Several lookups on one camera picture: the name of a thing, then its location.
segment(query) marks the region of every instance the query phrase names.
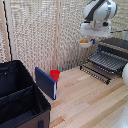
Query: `red cup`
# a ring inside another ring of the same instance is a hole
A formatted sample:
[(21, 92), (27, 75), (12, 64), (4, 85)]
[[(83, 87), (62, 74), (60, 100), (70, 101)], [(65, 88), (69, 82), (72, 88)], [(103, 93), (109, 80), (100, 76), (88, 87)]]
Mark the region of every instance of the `red cup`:
[(57, 82), (58, 82), (58, 79), (59, 79), (59, 75), (60, 75), (59, 70), (51, 70), (50, 71), (50, 77), (53, 78)]

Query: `blue folder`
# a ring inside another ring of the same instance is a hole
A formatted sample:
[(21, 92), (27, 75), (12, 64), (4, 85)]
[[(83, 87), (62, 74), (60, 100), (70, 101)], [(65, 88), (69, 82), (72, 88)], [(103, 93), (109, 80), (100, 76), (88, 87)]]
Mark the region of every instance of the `blue folder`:
[(56, 99), (57, 82), (38, 67), (35, 68), (37, 86), (52, 100)]

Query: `metal dish rack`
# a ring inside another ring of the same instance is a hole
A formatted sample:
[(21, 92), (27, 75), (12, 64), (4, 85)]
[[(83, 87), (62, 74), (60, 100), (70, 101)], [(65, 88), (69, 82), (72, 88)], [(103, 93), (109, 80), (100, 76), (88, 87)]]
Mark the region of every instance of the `metal dish rack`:
[(126, 49), (117, 46), (115, 47), (112, 42), (106, 46), (106, 43), (101, 42), (98, 46), (97, 53), (90, 56), (87, 59), (87, 62), (80, 66), (80, 70), (109, 84), (112, 79), (122, 76), (123, 68), (127, 63), (127, 47)]

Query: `wooden floor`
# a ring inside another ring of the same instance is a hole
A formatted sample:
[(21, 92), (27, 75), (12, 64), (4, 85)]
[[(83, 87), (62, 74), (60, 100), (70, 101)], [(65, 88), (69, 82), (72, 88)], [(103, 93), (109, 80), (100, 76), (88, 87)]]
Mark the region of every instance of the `wooden floor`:
[(52, 101), (50, 128), (110, 128), (128, 101), (122, 78), (109, 85), (79, 67), (60, 74), (57, 99)]

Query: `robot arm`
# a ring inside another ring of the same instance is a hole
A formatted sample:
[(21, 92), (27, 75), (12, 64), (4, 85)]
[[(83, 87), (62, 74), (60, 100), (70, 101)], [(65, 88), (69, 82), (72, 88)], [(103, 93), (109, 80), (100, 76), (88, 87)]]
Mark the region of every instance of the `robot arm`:
[(117, 5), (112, 0), (93, 0), (84, 9), (87, 21), (112, 19), (117, 12)]
[(111, 21), (117, 12), (117, 5), (112, 0), (92, 0), (84, 9), (87, 22), (81, 24), (81, 34), (108, 37)]

